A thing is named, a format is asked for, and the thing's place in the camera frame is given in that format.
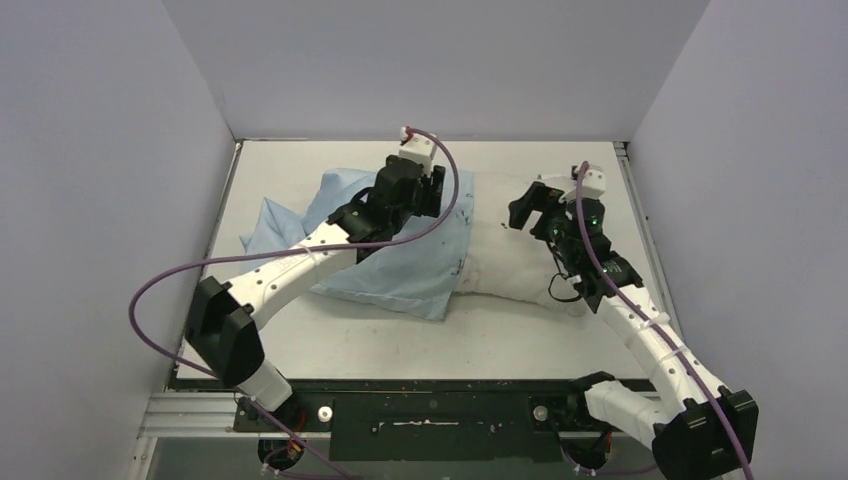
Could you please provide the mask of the white pillow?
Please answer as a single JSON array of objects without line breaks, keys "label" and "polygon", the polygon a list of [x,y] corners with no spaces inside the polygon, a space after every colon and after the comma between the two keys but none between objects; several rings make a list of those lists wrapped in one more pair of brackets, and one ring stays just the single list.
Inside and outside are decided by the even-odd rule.
[{"label": "white pillow", "polygon": [[469,246],[455,292],[482,294],[544,306],[572,317],[588,313],[576,292],[557,277],[545,244],[508,227],[508,204],[535,181],[530,176],[476,172]]}]

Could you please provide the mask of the light blue pillowcase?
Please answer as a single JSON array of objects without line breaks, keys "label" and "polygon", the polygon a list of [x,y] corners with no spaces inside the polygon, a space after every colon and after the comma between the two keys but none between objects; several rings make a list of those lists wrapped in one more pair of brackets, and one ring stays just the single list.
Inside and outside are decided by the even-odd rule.
[{"label": "light blue pillowcase", "polygon": [[[244,252],[252,255],[294,246],[337,207],[372,186],[375,177],[374,172],[357,169],[325,171],[302,215],[264,198],[253,232],[240,237]],[[461,170],[457,201],[450,217],[438,228],[414,242],[381,249],[362,263],[327,277],[310,291],[428,321],[443,320],[468,252],[473,206],[473,174]]]}]

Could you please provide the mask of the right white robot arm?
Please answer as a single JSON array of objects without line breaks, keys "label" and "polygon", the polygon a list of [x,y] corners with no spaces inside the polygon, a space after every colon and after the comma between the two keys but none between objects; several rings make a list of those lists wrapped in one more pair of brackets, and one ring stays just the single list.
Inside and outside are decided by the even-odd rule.
[{"label": "right white robot arm", "polygon": [[753,476],[759,408],[745,390],[713,375],[670,325],[635,268],[603,232],[604,205],[577,186],[570,192],[535,181],[508,206],[512,229],[540,217],[531,235],[543,241],[588,310],[623,342],[658,399],[599,372],[581,378],[566,404],[568,419],[589,428],[606,423],[650,449],[668,479]]}]

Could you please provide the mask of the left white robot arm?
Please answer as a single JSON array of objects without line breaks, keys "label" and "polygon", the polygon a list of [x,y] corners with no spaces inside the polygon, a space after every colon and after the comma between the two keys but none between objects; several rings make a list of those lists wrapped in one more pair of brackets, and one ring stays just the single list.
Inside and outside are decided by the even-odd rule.
[{"label": "left white robot arm", "polygon": [[332,211],[300,243],[253,270],[195,289],[184,337],[225,386],[260,406],[276,430],[298,419],[299,403],[266,357],[261,330],[292,300],[325,278],[384,248],[412,217],[439,218],[446,170],[390,155],[374,183]]}]

